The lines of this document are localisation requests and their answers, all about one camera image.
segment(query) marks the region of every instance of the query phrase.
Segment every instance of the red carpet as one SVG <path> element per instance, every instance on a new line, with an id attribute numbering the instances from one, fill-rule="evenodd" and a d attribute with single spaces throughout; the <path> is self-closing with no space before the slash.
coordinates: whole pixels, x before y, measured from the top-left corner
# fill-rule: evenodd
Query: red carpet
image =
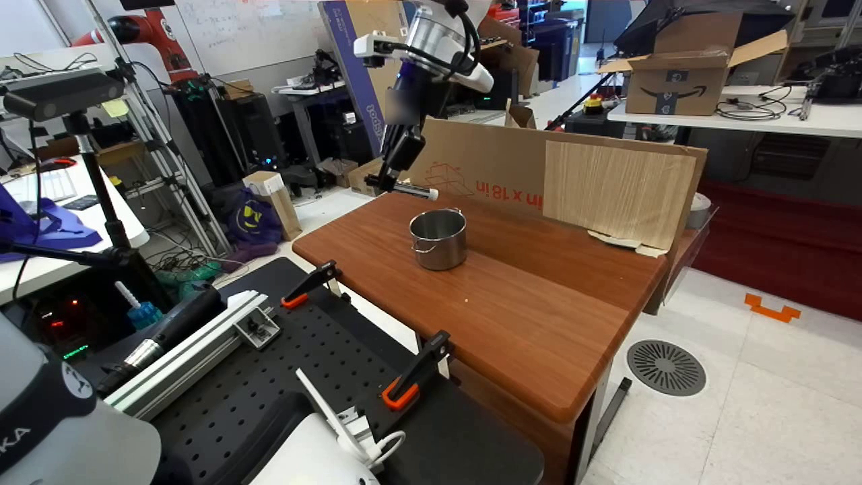
<path id="1" fill-rule="evenodd" d="M 694 268 L 862 320 L 862 208 L 704 180 L 718 205 Z"/>

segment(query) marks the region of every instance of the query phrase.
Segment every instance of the amazon logo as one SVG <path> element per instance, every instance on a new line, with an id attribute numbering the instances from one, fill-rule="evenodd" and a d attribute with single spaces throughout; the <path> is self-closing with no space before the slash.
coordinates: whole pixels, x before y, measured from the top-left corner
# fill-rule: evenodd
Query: amazon logo
<path id="1" fill-rule="evenodd" d="M 652 96 L 653 98 L 662 97 L 664 99 L 670 99 L 673 97 L 672 92 L 655 92 L 655 91 L 649 91 L 648 89 L 644 89 L 644 88 L 640 88 L 640 90 L 645 92 L 649 96 Z M 706 92 L 706 86 L 695 86 L 694 91 L 679 93 L 677 95 L 677 99 L 688 98 L 688 97 L 695 96 L 695 95 L 697 95 L 698 97 L 701 97 L 701 96 L 703 96 L 703 94 L 705 92 Z"/>

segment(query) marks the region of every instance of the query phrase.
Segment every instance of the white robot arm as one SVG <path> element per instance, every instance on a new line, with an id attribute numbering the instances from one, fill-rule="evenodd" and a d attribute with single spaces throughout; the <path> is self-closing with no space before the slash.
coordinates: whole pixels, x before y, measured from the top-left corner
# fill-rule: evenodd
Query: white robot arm
<path id="1" fill-rule="evenodd" d="M 489 6 L 486 0 L 422 2 L 406 42 L 374 31 L 353 43 L 353 53 L 370 68 L 381 67 L 386 58 L 402 61 L 392 88 L 400 115 L 386 120 L 383 166 L 378 177 L 366 179 L 370 185 L 387 192 L 395 188 L 398 174 L 413 165 L 425 146 L 425 116 L 442 109 L 450 83 L 480 92 L 494 85 L 488 70 L 478 63 L 481 45 L 476 25 Z"/>

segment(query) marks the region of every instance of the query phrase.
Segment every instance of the orange floor marker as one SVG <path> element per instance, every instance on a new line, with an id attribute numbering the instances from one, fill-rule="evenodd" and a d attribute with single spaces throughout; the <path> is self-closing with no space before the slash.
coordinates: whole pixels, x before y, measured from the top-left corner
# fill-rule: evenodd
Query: orange floor marker
<path id="1" fill-rule="evenodd" d="M 752 295 L 751 293 L 746 293 L 746 305 L 752 307 L 752 312 L 759 313 L 769 318 L 775 318 L 779 322 L 785 322 L 786 324 L 788 324 L 793 318 L 799 318 L 803 314 L 796 308 L 790 308 L 787 305 L 785 305 L 784 308 L 781 309 L 781 312 L 770 310 L 769 308 L 766 308 L 761 305 L 762 303 L 763 299 L 759 296 Z"/>

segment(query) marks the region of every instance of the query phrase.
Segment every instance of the stainless steel pot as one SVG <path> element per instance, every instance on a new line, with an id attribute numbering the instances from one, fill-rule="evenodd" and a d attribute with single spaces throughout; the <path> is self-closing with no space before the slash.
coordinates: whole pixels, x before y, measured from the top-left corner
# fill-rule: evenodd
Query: stainless steel pot
<path id="1" fill-rule="evenodd" d="M 467 258 L 467 219 L 460 209 L 438 209 L 410 221 L 416 262 L 434 271 L 452 269 Z"/>

